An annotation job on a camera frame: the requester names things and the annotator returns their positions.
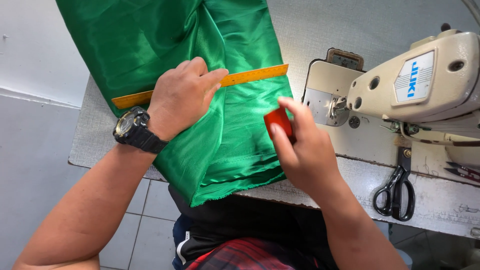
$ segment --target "juki logo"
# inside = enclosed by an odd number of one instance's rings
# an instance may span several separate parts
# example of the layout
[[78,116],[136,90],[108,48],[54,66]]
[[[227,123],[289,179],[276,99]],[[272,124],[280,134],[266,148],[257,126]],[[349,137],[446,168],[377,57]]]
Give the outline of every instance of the juki logo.
[[413,97],[415,95],[415,85],[417,84],[417,73],[418,73],[418,67],[415,65],[417,62],[412,63],[412,71],[410,73],[410,88],[408,89],[408,94],[407,97]]

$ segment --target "watch face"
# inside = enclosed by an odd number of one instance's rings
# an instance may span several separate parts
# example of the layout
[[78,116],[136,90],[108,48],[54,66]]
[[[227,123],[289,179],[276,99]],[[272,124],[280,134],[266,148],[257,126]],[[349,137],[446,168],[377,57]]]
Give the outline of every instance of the watch face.
[[135,120],[135,114],[133,112],[127,113],[117,124],[116,132],[120,136],[123,136],[127,131],[130,130],[134,120]]

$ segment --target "person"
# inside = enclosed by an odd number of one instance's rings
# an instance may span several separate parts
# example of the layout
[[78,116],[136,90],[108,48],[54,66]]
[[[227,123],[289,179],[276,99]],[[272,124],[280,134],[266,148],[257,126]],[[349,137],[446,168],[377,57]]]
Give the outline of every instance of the person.
[[[148,108],[148,129],[169,141],[192,126],[207,112],[227,74],[226,69],[208,72],[200,57],[165,72]],[[236,195],[189,208],[170,188],[182,213],[174,234],[182,226],[180,231],[191,233],[190,244],[177,247],[188,257],[177,253],[180,267],[407,269],[343,180],[328,133],[315,126],[310,110],[300,102],[280,97],[278,104],[293,114],[296,137],[292,145],[279,125],[271,125],[280,165],[322,211]],[[116,144],[47,215],[13,269],[99,269],[99,252],[117,230],[155,157]]]

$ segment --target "gray table top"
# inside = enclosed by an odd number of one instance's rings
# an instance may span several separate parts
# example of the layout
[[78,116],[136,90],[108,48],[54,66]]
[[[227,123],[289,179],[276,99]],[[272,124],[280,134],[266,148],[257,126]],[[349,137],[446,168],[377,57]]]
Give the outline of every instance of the gray table top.
[[[460,1],[316,1],[268,0],[272,22],[295,99],[303,95],[309,63],[324,58],[330,47],[352,51],[365,59],[364,69],[408,50],[410,43],[436,35],[449,22],[463,31],[479,28]],[[69,162],[91,168],[115,144],[111,135],[116,118],[92,78],[89,79],[72,144]],[[391,167],[337,158],[342,176],[367,213],[374,219],[400,223],[372,208],[373,191],[385,183]],[[146,178],[159,180],[151,168]],[[416,192],[414,217],[403,225],[472,237],[480,227],[480,189],[445,179],[418,174],[409,177]],[[318,206],[288,181],[239,192],[244,196]]]

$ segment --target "metal handle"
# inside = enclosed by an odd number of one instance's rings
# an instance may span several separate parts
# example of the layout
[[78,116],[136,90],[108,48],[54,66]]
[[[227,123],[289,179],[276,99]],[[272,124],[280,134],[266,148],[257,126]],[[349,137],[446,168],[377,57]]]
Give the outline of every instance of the metal handle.
[[[383,207],[378,207],[377,198],[383,192],[386,192],[387,199]],[[375,210],[377,210],[377,212],[382,216],[388,217],[392,215],[392,192],[390,191],[390,186],[388,184],[377,190],[377,192],[375,192],[373,195],[373,208],[375,208]]]
[[[413,217],[413,211],[415,209],[415,191],[413,190],[413,185],[407,180],[408,175],[410,173],[406,173],[404,177],[402,177],[402,181],[398,181],[394,187],[394,194],[393,194],[393,205],[392,205],[392,217],[398,221],[408,221]],[[402,208],[402,185],[405,184],[408,193],[408,201],[407,201],[407,211],[403,216],[400,216],[401,208]]]

